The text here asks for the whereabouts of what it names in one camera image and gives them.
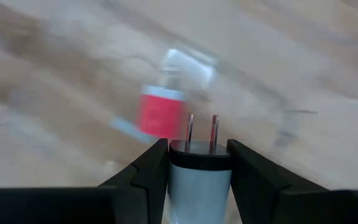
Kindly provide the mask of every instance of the white object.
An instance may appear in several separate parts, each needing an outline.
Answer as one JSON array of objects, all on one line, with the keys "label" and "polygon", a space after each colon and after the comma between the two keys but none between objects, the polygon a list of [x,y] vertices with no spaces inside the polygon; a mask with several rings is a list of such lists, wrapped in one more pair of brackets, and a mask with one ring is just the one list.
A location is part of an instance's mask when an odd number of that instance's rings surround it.
[{"label": "white object", "polygon": [[168,194],[174,224],[223,224],[231,170],[196,170],[170,164]]},{"label": "white object", "polygon": [[199,57],[203,56],[205,62],[181,50],[169,49],[163,60],[163,66],[177,67],[183,70],[188,75],[187,79],[196,83],[201,89],[206,89],[213,81],[215,75],[214,62],[212,58],[202,55],[195,50],[194,53],[197,53]]}]

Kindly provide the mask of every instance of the white charger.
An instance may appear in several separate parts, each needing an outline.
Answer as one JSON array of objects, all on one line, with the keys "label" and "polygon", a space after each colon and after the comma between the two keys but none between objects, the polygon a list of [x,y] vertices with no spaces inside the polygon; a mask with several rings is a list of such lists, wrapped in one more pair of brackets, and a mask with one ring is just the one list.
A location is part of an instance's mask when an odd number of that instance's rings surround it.
[{"label": "white charger", "polygon": [[174,224],[222,224],[230,188],[231,160],[217,144],[219,118],[214,115],[210,142],[191,141],[193,115],[186,140],[170,143],[168,194]]}]

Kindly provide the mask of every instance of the metal prong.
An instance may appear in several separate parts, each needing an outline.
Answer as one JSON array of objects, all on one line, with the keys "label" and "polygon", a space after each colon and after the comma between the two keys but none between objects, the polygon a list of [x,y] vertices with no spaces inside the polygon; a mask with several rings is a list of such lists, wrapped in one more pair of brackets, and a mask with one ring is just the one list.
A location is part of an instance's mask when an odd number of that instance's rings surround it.
[{"label": "metal prong", "polygon": [[214,115],[212,118],[211,139],[209,140],[209,154],[216,153],[218,143],[219,116]]},{"label": "metal prong", "polygon": [[194,119],[194,115],[190,114],[189,123],[187,124],[185,152],[190,151],[191,133],[193,132],[193,119]]}]

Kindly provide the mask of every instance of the red label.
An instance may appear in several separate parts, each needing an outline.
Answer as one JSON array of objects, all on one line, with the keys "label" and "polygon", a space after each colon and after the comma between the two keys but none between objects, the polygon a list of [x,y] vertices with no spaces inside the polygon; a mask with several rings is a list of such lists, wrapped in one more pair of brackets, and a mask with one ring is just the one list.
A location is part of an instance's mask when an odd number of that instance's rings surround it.
[{"label": "red label", "polygon": [[159,138],[176,138],[183,101],[143,95],[139,129]]}]

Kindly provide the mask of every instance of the blurred object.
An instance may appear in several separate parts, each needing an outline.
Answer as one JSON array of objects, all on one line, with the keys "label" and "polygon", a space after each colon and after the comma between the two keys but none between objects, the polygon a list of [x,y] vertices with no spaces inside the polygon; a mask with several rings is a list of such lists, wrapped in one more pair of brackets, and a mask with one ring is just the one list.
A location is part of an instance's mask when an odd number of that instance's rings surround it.
[{"label": "blurred object", "polygon": [[181,50],[169,49],[163,64],[168,67],[177,67],[183,70],[186,75],[186,80],[191,80],[197,86],[193,88],[206,89],[209,87],[214,78],[213,59],[208,56],[203,56],[202,62],[199,59],[192,57]]},{"label": "blurred object", "polygon": [[177,138],[183,112],[183,93],[160,86],[146,86],[142,94],[140,131],[158,138]]},{"label": "blurred object", "polygon": [[121,118],[111,120],[110,127],[118,129],[123,133],[132,136],[133,138],[136,138],[138,141],[147,144],[152,144],[157,140],[157,138],[153,136],[142,133],[136,125]]}]

